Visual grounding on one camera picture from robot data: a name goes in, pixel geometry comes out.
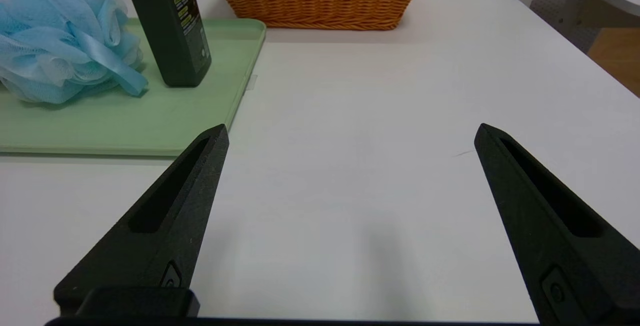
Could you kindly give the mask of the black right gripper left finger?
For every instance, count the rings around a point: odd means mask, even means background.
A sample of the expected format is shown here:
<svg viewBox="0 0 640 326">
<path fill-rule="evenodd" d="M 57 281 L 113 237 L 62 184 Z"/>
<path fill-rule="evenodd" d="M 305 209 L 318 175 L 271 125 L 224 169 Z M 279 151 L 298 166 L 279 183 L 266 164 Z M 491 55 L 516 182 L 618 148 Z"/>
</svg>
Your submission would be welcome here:
<svg viewBox="0 0 640 326">
<path fill-rule="evenodd" d="M 190 284 L 229 137 L 202 132 L 54 289 L 62 317 L 195 317 Z"/>
</svg>

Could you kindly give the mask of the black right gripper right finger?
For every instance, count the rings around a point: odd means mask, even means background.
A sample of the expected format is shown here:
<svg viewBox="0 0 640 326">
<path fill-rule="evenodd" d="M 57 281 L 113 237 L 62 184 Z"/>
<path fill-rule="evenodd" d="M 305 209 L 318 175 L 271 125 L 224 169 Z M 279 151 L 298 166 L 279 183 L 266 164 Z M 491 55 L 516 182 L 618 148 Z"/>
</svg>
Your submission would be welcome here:
<svg viewBox="0 0 640 326">
<path fill-rule="evenodd" d="M 638 248 L 507 133 L 474 146 L 540 324 L 637 326 Z"/>
</svg>

